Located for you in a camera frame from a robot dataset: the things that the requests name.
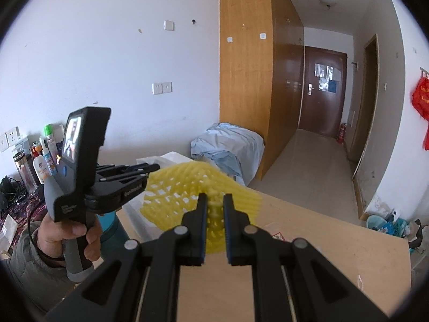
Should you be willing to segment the grey jacket forearm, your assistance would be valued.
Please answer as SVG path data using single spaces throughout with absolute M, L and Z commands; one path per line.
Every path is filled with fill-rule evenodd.
M 12 256 L 2 265 L 30 306 L 42 315 L 62 302 L 76 286 L 68 279 L 64 267 L 51 268 L 41 259 L 26 230 Z

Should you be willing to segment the person's left hand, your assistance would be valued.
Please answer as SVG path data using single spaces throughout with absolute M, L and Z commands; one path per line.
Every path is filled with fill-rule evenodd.
M 37 248 L 44 253 L 42 260 L 50 267 L 64 267 L 62 260 L 53 260 L 62 256 L 62 242 L 73 240 L 85 236 L 87 246 L 84 249 L 84 256 L 90 261 L 95 262 L 101 256 L 101 236 L 102 227 L 98 219 L 92 227 L 71 221 L 63 220 L 55 222 L 49 214 L 46 214 L 37 231 Z

